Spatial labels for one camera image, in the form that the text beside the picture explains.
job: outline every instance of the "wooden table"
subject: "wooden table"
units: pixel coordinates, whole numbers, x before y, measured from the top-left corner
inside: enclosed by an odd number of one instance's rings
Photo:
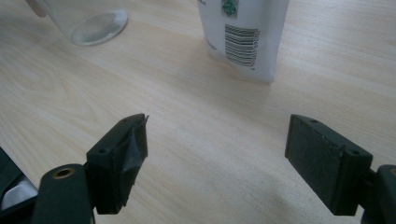
[[[396,163],[396,1],[290,1],[276,81],[211,59],[194,0],[126,0],[105,44],[76,47],[22,0],[0,3],[0,146],[38,185],[146,113],[128,206],[98,223],[360,223],[334,217],[284,157],[290,114]]]

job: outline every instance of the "green logo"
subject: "green logo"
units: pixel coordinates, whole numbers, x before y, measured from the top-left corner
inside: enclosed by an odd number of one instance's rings
[[[223,4],[223,10],[227,14],[227,16],[232,16],[236,13],[236,6],[232,0],[228,0]]]

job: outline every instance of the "clear glass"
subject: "clear glass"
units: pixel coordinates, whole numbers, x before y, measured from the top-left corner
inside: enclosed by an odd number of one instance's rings
[[[89,46],[117,35],[127,22],[122,0],[39,0],[66,38]]]

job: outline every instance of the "glass base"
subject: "glass base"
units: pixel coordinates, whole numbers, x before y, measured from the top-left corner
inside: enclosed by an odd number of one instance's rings
[[[71,35],[70,41],[79,46],[100,44],[117,35],[127,22],[125,10],[104,13],[94,16],[78,27]]]

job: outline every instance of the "white package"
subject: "white package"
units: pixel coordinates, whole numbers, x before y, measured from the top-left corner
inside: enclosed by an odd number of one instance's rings
[[[198,0],[210,55],[243,77],[273,82],[289,0]]]

